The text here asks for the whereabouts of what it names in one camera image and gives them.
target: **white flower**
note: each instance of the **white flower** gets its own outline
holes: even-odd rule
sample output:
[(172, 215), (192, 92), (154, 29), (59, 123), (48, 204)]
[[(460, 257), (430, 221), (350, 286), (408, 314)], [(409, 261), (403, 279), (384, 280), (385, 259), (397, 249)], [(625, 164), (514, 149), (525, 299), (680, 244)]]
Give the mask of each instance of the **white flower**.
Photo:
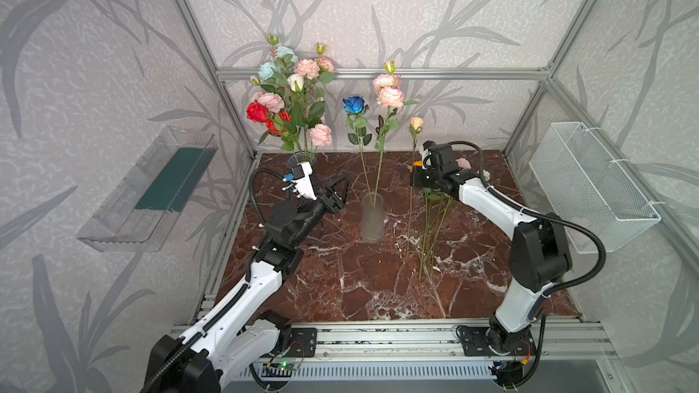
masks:
[(289, 88), (292, 89), (293, 92), (301, 92), (303, 91), (303, 76), (300, 74), (292, 74), (289, 76), (287, 79), (287, 82), (289, 83)]

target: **gray floor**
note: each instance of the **gray floor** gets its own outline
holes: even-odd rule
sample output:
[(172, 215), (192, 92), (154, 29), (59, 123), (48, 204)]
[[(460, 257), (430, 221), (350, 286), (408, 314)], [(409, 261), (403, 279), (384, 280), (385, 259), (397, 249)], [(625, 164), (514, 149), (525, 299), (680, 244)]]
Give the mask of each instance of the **gray floor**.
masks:
[[(262, 393), (254, 382), (231, 382), (224, 393)], [(597, 363), (590, 360), (548, 361), (519, 388), (520, 393), (609, 393)], [(496, 393), (502, 388), (492, 381), (316, 381), (291, 382), (283, 393)]]

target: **blue rose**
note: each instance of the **blue rose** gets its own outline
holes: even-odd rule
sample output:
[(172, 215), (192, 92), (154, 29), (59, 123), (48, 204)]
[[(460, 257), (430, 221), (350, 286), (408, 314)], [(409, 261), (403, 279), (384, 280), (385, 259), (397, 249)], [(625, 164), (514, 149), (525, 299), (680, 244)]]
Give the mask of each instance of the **blue rose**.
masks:
[(352, 96), (349, 99), (343, 99), (345, 102), (345, 112), (347, 114), (359, 114), (364, 109), (364, 99), (359, 96)]
[(277, 67), (277, 65), (272, 61), (268, 61), (262, 66), (260, 66), (260, 70), (258, 71), (257, 75), (260, 79), (265, 80), (271, 78), (274, 72), (278, 71), (279, 67)]
[(293, 52), (292, 49), (286, 46), (279, 46), (277, 48), (277, 57), (281, 57), (287, 62), (296, 64), (299, 61), (299, 57)]

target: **transparent plastic bin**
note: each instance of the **transparent plastic bin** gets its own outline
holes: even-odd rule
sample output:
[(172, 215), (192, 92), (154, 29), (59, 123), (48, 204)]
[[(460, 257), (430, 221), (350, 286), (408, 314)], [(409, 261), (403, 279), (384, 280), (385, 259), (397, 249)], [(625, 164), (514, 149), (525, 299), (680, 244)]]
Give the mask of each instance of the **transparent plastic bin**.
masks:
[[(552, 123), (529, 165), (556, 214), (597, 234), (607, 252), (660, 221), (619, 161), (583, 123)], [(592, 240), (566, 231), (578, 252), (597, 252)]]
[(160, 250), (217, 149), (211, 132), (165, 127), (78, 239), (100, 251)]

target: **vase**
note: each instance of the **vase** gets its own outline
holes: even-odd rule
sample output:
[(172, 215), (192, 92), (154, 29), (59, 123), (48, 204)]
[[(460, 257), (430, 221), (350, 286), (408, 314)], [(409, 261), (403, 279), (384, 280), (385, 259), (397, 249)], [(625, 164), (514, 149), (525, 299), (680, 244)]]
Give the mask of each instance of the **vase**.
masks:
[(384, 236), (384, 198), (377, 193), (367, 193), (362, 198), (362, 239), (376, 243)]
[(291, 170), (299, 162), (303, 162), (303, 161), (310, 162), (310, 167), (313, 170), (315, 170), (315, 165), (316, 165), (316, 162), (318, 162), (318, 159), (315, 157), (315, 155), (313, 153), (310, 153), (310, 152), (294, 152), (294, 153), (292, 153), (292, 156), (289, 157), (289, 160), (287, 161), (287, 169)]

